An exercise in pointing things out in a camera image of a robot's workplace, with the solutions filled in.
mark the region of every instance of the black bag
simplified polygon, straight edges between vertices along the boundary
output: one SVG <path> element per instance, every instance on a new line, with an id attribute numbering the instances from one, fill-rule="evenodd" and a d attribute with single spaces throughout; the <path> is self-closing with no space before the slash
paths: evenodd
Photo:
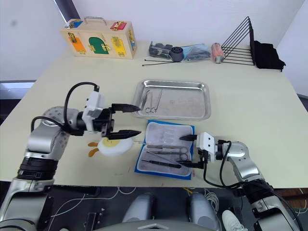
<path id="1" fill-rule="evenodd" d="M 255 41 L 255 62 L 260 69 L 283 70 L 285 63 L 278 57 L 273 44 Z"/>

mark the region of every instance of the robotic arm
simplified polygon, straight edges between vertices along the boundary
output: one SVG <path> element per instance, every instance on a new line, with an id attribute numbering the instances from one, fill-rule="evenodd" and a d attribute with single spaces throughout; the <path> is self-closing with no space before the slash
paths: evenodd
<path id="1" fill-rule="evenodd" d="M 65 110 L 69 125 L 65 124 Z M 100 132 L 102 137 L 111 140 L 133 137 L 140 131 L 112 132 L 114 127 L 112 114 L 116 111 L 138 110 L 140 109 L 134 105 L 115 103 L 109 108 L 103 108 L 102 95 L 98 91 L 93 91 L 87 99 L 84 112 L 53 107 L 43 116 L 35 117 L 24 159 L 0 209 L 0 229 L 16 228 L 25 231 L 44 229 L 51 215 L 53 201 L 48 196 L 48 191 L 54 183 L 53 176 L 70 135 L 82 136 L 87 130 L 93 134 Z M 36 119 L 42 121 L 34 129 Z"/>
<path id="2" fill-rule="evenodd" d="M 181 164 L 183 165 L 203 169 L 208 161 L 214 162 L 222 160 L 224 157 L 231 162 L 235 176 L 242 183 L 244 193 L 251 204 L 255 217 L 258 219 L 254 224 L 256 231 L 300 230 L 280 199 L 274 194 L 272 187 L 265 182 L 260 170 L 251 160 L 248 148 L 244 143 L 234 141 L 229 147 L 226 141 L 219 140 L 216 143 L 214 137 L 206 132 L 199 135 L 184 136 L 180 139 L 186 141 L 196 140 L 200 155 L 198 163 L 182 161 Z"/>

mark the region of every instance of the metal tray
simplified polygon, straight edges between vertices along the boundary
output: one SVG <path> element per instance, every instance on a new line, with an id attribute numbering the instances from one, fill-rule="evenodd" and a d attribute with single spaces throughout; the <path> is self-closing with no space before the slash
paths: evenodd
<path id="1" fill-rule="evenodd" d="M 138 118 L 205 120 L 211 115 L 204 83 L 144 80 L 138 84 L 132 104 L 141 108 L 134 112 Z"/>

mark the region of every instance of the wire rack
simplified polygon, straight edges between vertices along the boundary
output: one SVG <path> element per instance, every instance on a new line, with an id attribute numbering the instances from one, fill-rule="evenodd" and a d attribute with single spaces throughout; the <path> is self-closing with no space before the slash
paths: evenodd
<path id="1" fill-rule="evenodd" d="M 249 34 L 249 49 L 237 48 L 240 42 Z M 224 63 L 255 65 L 254 30 L 247 16 L 227 40 L 221 45 L 224 52 Z"/>

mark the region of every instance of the wooden box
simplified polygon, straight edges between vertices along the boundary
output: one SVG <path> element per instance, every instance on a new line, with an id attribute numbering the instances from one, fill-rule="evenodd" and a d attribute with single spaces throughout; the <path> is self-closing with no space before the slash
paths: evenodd
<path id="1" fill-rule="evenodd" d="M 61 34 L 76 56 L 132 59 L 137 49 L 129 21 L 71 19 L 61 28 Z"/>

